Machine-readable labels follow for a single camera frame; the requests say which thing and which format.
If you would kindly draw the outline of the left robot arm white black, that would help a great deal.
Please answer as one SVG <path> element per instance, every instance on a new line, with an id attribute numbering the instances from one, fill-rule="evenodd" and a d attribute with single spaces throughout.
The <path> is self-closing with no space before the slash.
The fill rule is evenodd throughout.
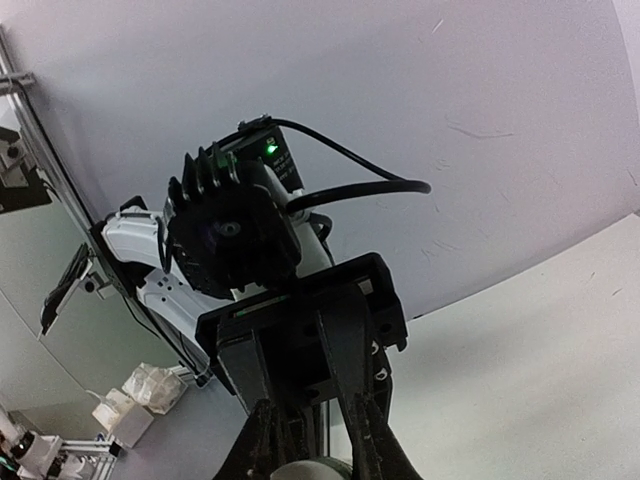
<path id="1" fill-rule="evenodd" d="M 379 180 L 306 193 L 284 137 L 263 117 L 185 157 L 165 206 L 133 199 L 98 230 L 137 301 L 203 351 L 208 372 L 244 408 L 286 412 L 355 396 L 390 407 L 386 349 L 407 344 L 403 309 L 382 257 L 333 258 L 319 205 L 386 193 Z"/>

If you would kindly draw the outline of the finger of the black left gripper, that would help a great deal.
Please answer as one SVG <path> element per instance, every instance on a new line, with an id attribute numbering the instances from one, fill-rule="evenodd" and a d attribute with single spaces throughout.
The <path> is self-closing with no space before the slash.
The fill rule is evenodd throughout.
<path id="1" fill-rule="evenodd" d="M 330 289 L 317 301 L 318 341 L 324 377 L 314 384 L 315 403 L 336 399 L 344 414 L 355 395 L 372 400 L 383 415 L 390 412 L 390 365 L 379 339 L 374 314 L 359 289 Z"/>
<path id="2" fill-rule="evenodd" d="M 257 334 L 223 336 L 218 360 L 247 414 L 259 401 L 272 398 L 264 350 Z"/>

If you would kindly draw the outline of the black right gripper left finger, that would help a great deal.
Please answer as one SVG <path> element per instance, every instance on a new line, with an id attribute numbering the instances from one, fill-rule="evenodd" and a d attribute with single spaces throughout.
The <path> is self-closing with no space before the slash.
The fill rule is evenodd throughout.
<path id="1" fill-rule="evenodd" d="M 259 400 L 214 480 L 270 479 L 285 458 L 280 415 L 267 399 Z"/>

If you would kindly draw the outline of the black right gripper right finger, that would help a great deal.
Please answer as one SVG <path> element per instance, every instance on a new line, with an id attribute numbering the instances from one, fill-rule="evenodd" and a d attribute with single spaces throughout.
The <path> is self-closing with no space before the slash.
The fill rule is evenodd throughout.
<path id="1" fill-rule="evenodd" d="M 372 398 L 355 394 L 347 402 L 353 479 L 421 480 Z"/>

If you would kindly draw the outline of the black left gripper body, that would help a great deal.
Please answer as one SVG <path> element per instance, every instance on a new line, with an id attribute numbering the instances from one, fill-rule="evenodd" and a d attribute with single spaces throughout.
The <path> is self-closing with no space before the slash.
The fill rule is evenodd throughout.
<path id="1" fill-rule="evenodd" d="M 314 384 L 324 377 L 317 301 L 330 289 L 361 290 L 373 311 L 384 352 L 389 347 L 406 348 L 407 325 L 391 271 L 380 254 L 367 253 L 299 279 L 288 292 L 263 292 L 199 317 L 196 340 L 232 395 L 236 393 L 218 360 L 219 342 L 223 336 L 257 334 L 271 382 L 270 400 L 295 409 L 320 404 L 314 402 L 318 396 Z"/>

